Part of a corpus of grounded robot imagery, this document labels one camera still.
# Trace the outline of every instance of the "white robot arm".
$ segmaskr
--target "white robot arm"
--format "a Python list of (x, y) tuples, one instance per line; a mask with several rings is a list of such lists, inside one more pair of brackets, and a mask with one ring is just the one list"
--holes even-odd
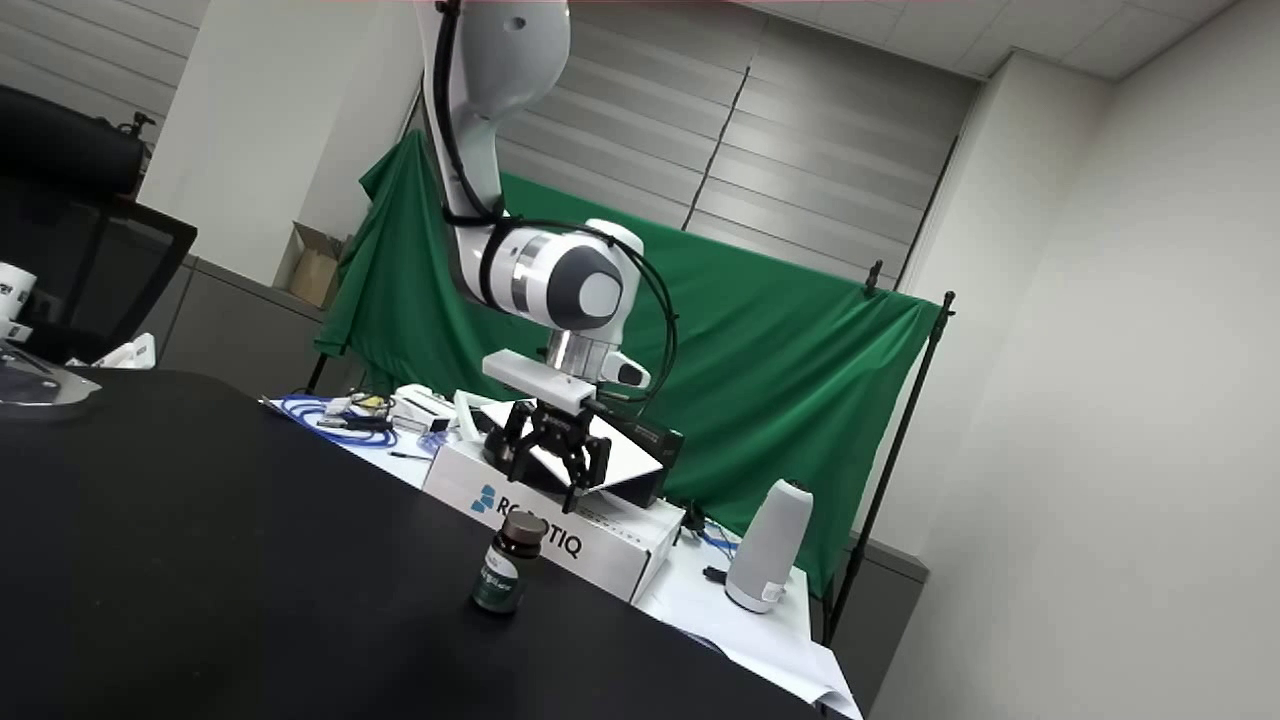
[(557, 331), (546, 366), (497, 352), (483, 372), (561, 411), (581, 411), (595, 384), (647, 389), (651, 378), (618, 352), (638, 237), (609, 222), (528, 225), (501, 202), (497, 128), (557, 87), (567, 64), (567, 5), (418, 0), (415, 15), (454, 277), (488, 310)]

